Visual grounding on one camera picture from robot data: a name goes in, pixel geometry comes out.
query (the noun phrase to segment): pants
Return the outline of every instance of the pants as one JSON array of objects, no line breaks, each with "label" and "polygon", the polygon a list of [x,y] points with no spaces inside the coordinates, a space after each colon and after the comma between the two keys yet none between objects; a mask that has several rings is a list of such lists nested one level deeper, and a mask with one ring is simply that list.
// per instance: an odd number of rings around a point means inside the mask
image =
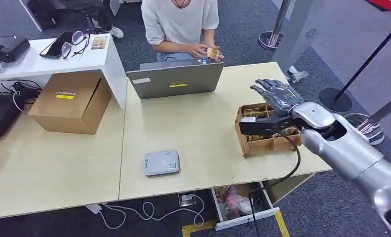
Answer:
[{"label": "pants", "polygon": [[59,0],[66,8],[88,14],[100,27],[109,31],[113,27],[110,15],[101,0]]},{"label": "pants", "polygon": [[185,59],[195,59],[195,58],[189,53],[157,53],[158,62],[185,60]]}]

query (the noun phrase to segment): cardboard box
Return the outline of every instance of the cardboard box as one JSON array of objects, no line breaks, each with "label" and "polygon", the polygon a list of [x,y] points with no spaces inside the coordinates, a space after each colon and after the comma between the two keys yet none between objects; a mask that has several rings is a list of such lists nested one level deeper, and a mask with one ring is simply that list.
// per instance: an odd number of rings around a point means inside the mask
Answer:
[{"label": "cardboard box", "polygon": [[28,115],[47,131],[95,134],[110,99],[100,73],[54,74]]},{"label": "cardboard box", "polygon": [[[294,150],[293,145],[287,141],[284,137],[275,137],[268,138],[256,141],[250,141],[248,135],[243,135],[240,132],[239,122],[243,117],[243,112],[247,109],[257,109],[260,108],[262,115],[264,117],[270,117],[273,110],[268,103],[252,104],[252,105],[243,105],[239,107],[235,120],[235,129],[237,138],[239,140],[240,148],[242,150],[243,157],[247,158],[250,156],[261,155],[270,153],[273,151],[287,151]],[[300,146],[302,142],[300,141],[300,132],[298,129],[295,129],[294,135],[289,135],[289,138],[293,140],[297,146]]]}]

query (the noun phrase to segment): eyeglasses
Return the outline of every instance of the eyeglasses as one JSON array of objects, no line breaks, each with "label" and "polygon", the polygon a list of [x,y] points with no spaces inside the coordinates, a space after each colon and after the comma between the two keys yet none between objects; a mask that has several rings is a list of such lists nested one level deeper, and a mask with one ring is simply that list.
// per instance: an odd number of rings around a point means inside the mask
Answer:
[{"label": "eyeglasses", "polygon": [[77,54],[82,54],[85,52],[85,49],[88,47],[89,45],[89,39],[91,38],[91,34],[88,34],[88,37],[84,36],[82,31],[77,31],[75,32],[73,35],[72,35],[72,43],[70,42],[64,42],[63,45],[62,45],[62,55],[63,55],[63,59],[67,59],[69,54],[71,53],[72,51],[72,47],[74,45],[79,45],[80,43],[82,43],[84,40],[87,40],[86,43],[85,43],[85,46],[83,47],[83,49],[79,50],[78,52],[74,52],[74,54],[71,56],[71,58]]}]

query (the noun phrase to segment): gray laptop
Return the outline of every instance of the gray laptop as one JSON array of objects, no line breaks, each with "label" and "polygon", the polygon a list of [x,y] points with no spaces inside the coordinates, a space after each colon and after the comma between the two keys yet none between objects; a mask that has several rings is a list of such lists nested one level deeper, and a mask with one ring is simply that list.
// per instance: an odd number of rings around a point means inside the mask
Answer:
[{"label": "gray laptop", "polygon": [[223,62],[188,59],[145,63],[126,72],[140,99],[210,92],[216,89]]}]

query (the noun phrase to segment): cable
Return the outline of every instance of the cable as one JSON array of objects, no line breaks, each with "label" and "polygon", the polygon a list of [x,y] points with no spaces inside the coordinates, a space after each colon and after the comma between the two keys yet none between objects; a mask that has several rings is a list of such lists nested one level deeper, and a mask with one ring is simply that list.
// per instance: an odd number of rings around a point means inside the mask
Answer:
[{"label": "cable", "polygon": [[[6,87],[3,83],[8,81],[14,81],[10,88]],[[8,92],[2,91],[1,87],[3,87]],[[19,96],[24,101],[24,104],[33,104],[37,98],[39,97],[42,91],[42,87],[35,81],[25,80],[25,79],[6,79],[0,81],[0,93],[3,95],[12,94],[12,101],[18,110],[23,110],[17,104],[15,100],[15,96]]]},{"label": "cable", "polygon": [[24,112],[24,110],[22,110],[18,105],[17,105],[17,102],[15,102],[15,95],[18,95],[19,96],[19,91],[14,91],[15,93],[12,95],[12,101],[14,101],[14,105],[17,107],[17,109],[19,109],[21,112]]},{"label": "cable", "polygon": [[287,141],[289,141],[289,142],[291,143],[291,145],[294,147],[294,150],[295,150],[296,153],[297,153],[297,164],[296,164],[296,166],[294,167],[294,169],[293,169],[290,173],[288,173],[286,176],[282,177],[281,179],[279,179],[279,180],[276,181],[275,183],[270,184],[271,187],[272,187],[272,186],[275,186],[275,185],[277,185],[277,184],[279,184],[279,183],[281,183],[281,182],[283,182],[284,180],[287,180],[288,178],[290,178],[290,177],[297,171],[297,169],[299,168],[299,166],[300,166],[300,161],[301,161],[300,151],[299,151],[299,148],[297,148],[296,143],[295,143],[293,140],[291,140],[288,136],[286,136],[285,134],[283,134],[282,132],[277,131],[277,130],[273,130],[273,131],[276,132],[276,133],[278,133],[278,134],[280,134],[280,135],[283,136],[285,139],[287,139]]},{"label": "cable", "polygon": [[[277,130],[273,130],[273,132],[276,132],[278,134],[280,134],[281,136],[283,136],[285,139],[287,139],[287,141],[289,141],[291,143],[291,145],[293,145],[294,147],[294,150],[297,152],[297,164],[296,166],[294,167],[294,169],[288,173],[286,176],[282,177],[281,179],[279,179],[277,182],[271,184],[270,186],[275,186],[281,182],[283,182],[284,180],[287,180],[288,178],[290,178],[296,171],[297,169],[299,168],[300,166],[300,161],[301,161],[301,157],[300,157],[300,151],[299,151],[299,148],[297,147],[296,143],[291,140],[288,136],[286,136],[285,134],[283,134],[282,132],[280,131],[277,131]],[[251,193],[253,192],[257,192],[257,191],[260,191],[260,190],[263,190],[265,189],[265,187],[263,188],[259,188],[259,189],[254,189],[254,190],[251,190],[249,191],[248,193],[248,199],[249,199],[249,204],[251,205],[251,211],[252,211],[252,217],[254,219],[254,226],[255,226],[255,231],[257,232],[257,236],[259,237],[260,234],[258,232],[258,226],[257,226],[257,219],[255,218],[255,212],[254,212],[254,205],[252,204],[252,200],[251,200]]]},{"label": "cable", "polygon": [[[103,213],[102,213],[101,211],[99,211],[99,213],[101,214],[101,217],[103,218],[104,224],[105,224],[105,225],[107,226],[107,228],[110,229],[110,230],[115,230],[115,229],[120,228],[120,227],[125,223],[125,221],[126,221],[126,217],[127,217],[127,216],[126,216],[126,213],[125,213],[124,211],[120,210],[119,208],[125,209],[125,210],[134,211],[140,218],[142,218],[142,219],[145,220],[145,221],[148,221],[148,220],[161,221],[163,218],[165,218],[165,217],[167,217],[167,216],[169,216],[169,215],[171,215],[171,214],[173,214],[173,213],[175,213],[175,212],[178,212],[178,211],[189,211],[189,212],[195,213],[195,217],[194,217],[194,219],[193,219],[193,223],[194,223],[195,226],[200,227],[200,226],[202,226],[202,225],[204,224],[204,218],[203,218],[203,216],[201,215],[201,212],[204,210],[204,201],[203,201],[199,196],[197,196],[197,195],[195,195],[195,194],[192,194],[192,195],[193,195],[194,197],[200,199],[201,203],[203,204],[203,208],[202,208],[199,212],[196,212],[196,211],[193,211],[193,210],[187,209],[187,208],[180,208],[180,209],[177,209],[177,210],[175,210],[175,211],[171,211],[171,212],[165,214],[164,216],[162,216],[161,218],[157,219],[157,218],[153,217],[154,214],[155,214],[155,206],[154,206],[153,203],[151,203],[150,201],[146,201],[146,202],[144,202],[143,205],[142,205],[143,213],[147,216],[147,218],[143,217],[138,211],[136,211],[135,209],[130,208],[130,207],[103,204],[103,206],[106,207],[106,208],[108,208],[108,209],[111,209],[111,210],[114,210],[114,211],[119,211],[119,212],[123,213],[124,219],[123,219],[122,223],[121,223],[120,225],[116,226],[116,227],[111,227],[111,226],[109,226],[109,225],[107,224],[105,218],[104,218]],[[151,213],[150,215],[148,215],[147,212],[146,212],[146,210],[145,210],[145,205],[146,205],[146,204],[149,204],[150,206],[152,206],[152,213]],[[201,219],[201,223],[200,223],[200,224],[197,224],[197,223],[196,223],[197,216],[199,216],[200,219]]]}]

